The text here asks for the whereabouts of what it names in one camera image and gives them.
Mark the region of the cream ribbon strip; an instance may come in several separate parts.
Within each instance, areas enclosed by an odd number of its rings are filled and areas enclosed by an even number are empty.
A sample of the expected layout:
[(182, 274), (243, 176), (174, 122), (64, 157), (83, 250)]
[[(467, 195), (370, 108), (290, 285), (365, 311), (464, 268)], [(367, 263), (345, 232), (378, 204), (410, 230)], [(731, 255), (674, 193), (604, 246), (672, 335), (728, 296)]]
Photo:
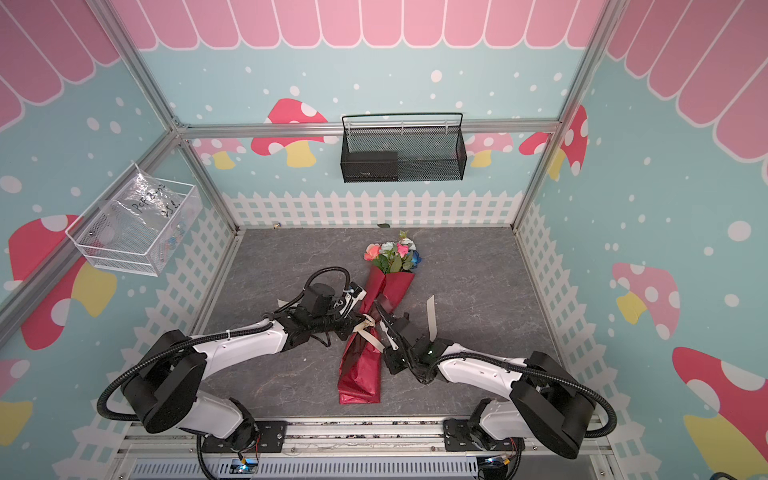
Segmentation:
[[(434, 341), (437, 338), (438, 330), (435, 298), (433, 296), (426, 302), (426, 311), (429, 340)], [(354, 327), (355, 333), (370, 343), (380, 353), (383, 353), (386, 348), (398, 349), (398, 346), (394, 344), (394, 340), (388, 334), (385, 334), (385, 337), (388, 338), (387, 343), (380, 341), (381, 336), (378, 333), (378, 327), (385, 328), (385, 325), (380, 320), (376, 320), (368, 314), (364, 314), (363, 317), (364, 320)]]

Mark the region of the dark red wrapping paper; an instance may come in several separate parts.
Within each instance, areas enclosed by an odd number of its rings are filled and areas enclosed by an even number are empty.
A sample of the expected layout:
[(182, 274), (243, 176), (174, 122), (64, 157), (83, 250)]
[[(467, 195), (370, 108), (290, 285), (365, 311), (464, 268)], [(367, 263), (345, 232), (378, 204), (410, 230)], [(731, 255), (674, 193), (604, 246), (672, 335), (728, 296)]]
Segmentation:
[[(414, 273), (383, 273), (375, 265), (369, 269), (364, 289), (367, 294), (362, 300), (359, 314), (368, 314), (374, 319), (374, 302), (387, 299), (392, 313), (402, 302), (413, 279)], [(342, 355), (337, 388), (341, 405), (378, 404), (381, 398), (382, 353), (354, 332), (347, 342)]]

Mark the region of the pink orange fake rose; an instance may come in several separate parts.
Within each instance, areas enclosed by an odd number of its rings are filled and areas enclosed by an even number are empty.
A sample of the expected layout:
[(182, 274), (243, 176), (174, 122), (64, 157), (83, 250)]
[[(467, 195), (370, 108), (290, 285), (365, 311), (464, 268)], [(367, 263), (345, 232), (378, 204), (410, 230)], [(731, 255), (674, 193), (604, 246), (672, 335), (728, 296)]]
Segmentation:
[(380, 256), (380, 254), (381, 254), (380, 244), (369, 244), (364, 253), (364, 259), (366, 261), (374, 261)]

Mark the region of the light blue fake flower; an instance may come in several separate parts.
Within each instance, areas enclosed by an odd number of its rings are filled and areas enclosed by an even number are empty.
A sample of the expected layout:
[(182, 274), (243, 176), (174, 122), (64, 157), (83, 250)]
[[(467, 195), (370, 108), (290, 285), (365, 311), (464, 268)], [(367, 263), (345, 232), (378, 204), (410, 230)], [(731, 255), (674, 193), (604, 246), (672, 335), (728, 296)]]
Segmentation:
[[(401, 258), (397, 252), (398, 243), (405, 244), (410, 249), (409, 253), (404, 258)], [(381, 254), (373, 261), (373, 264), (385, 274), (412, 272), (414, 270), (411, 265), (411, 252), (413, 250), (417, 251), (415, 242), (409, 238), (406, 231), (401, 231), (397, 241), (389, 241), (381, 244)]]

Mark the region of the dark blue fake rose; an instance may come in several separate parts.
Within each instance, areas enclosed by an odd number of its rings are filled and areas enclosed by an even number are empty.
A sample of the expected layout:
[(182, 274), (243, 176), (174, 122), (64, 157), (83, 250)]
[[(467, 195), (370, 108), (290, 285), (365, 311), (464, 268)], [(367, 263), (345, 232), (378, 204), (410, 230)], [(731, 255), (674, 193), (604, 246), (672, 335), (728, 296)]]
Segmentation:
[(419, 253), (416, 250), (413, 250), (411, 252), (411, 265), (412, 265), (412, 269), (415, 269), (419, 265), (420, 262), (421, 262), (421, 257), (419, 255)]

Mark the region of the small pink fake rose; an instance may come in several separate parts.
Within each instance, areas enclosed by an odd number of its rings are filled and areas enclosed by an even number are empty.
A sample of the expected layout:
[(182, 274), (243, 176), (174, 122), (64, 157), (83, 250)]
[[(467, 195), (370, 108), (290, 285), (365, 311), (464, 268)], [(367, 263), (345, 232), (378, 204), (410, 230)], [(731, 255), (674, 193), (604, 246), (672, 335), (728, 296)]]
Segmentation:
[(397, 252), (401, 258), (404, 258), (409, 253), (409, 251), (410, 249), (407, 245), (402, 243), (397, 244)]

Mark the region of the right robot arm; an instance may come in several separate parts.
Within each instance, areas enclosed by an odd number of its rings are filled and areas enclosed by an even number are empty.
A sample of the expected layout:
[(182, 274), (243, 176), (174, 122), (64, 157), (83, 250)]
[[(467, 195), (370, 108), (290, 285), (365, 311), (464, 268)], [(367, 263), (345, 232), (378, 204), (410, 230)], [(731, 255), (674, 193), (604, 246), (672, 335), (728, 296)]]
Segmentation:
[(389, 342), (384, 353), (392, 374), (408, 370), (423, 385), (441, 380), (497, 397), (480, 404), (473, 414), (480, 439), (533, 437), (549, 451), (575, 459), (584, 440), (606, 437), (618, 426), (610, 402), (544, 352), (506, 358), (432, 339), (407, 316), (397, 318), (388, 312), (383, 297), (375, 301), (373, 312)]

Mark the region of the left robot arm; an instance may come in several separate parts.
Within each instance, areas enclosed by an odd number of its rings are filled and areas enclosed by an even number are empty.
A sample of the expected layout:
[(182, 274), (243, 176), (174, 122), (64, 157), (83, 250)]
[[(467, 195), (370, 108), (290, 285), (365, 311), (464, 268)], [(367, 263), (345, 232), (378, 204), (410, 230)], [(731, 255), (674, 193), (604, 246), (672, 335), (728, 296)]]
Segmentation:
[(260, 438), (253, 415), (233, 398), (204, 392), (202, 382), (229, 367), (287, 352), (323, 334), (346, 338), (359, 322), (354, 307), (365, 296), (355, 283), (341, 297), (332, 287), (314, 283), (246, 327), (200, 336), (170, 330), (105, 388), (97, 400), (97, 413), (108, 420), (138, 422), (150, 434), (178, 428), (216, 438), (233, 451), (250, 448)]

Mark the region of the black box in basket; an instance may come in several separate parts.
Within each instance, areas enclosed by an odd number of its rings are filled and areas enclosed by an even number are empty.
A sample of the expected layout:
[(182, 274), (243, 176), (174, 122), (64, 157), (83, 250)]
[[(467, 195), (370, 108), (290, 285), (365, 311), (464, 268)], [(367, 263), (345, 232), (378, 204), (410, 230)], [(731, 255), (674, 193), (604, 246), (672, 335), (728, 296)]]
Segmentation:
[(394, 151), (346, 152), (341, 156), (345, 183), (396, 182), (398, 154)]

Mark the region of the clear plastic bag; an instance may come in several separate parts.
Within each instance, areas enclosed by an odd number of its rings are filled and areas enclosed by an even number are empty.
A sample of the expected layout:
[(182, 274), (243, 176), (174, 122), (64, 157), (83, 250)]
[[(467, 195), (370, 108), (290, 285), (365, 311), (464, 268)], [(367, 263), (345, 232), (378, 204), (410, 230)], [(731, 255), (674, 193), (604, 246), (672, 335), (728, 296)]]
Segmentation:
[(102, 207), (98, 241), (109, 249), (144, 253), (179, 209), (183, 196), (138, 169), (126, 186)]

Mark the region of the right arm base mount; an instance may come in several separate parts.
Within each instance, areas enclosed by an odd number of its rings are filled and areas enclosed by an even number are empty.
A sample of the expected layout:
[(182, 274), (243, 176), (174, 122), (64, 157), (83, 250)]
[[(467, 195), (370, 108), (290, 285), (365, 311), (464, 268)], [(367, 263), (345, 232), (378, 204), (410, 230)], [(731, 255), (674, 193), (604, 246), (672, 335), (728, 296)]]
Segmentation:
[(496, 440), (485, 433), (478, 422), (448, 418), (442, 423), (444, 448), (448, 452), (517, 452), (524, 451), (522, 438)]

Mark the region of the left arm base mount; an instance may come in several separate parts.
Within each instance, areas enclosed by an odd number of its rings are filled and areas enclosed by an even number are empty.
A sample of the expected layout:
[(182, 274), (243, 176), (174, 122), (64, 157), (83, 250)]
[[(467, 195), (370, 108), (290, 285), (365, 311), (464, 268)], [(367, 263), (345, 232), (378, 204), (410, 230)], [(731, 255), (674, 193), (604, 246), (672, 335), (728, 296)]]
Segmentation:
[(287, 421), (246, 419), (224, 439), (208, 436), (203, 453), (280, 453), (286, 439)]

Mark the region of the aluminium corner frame post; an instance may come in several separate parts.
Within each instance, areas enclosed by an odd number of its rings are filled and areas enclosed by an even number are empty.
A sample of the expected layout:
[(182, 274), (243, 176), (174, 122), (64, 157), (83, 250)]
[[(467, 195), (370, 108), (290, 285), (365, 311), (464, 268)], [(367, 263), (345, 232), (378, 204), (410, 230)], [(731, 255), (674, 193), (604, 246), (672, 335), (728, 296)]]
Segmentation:
[(87, 1), (87, 4), (117, 52), (121, 55), (133, 79), (149, 101), (166, 131), (166, 137), (175, 142), (175, 147), (181, 151), (201, 190), (208, 196), (229, 229), (234, 234), (237, 234), (239, 227), (224, 202), (221, 193), (214, 185), (199, 155), (193, 150), (190, 141), (184, 137), (186, 126), (182, 124), (173, 112), (169, 101), (153, 77), (140, 51), (130, 38), (117, 9), (110, 1)]

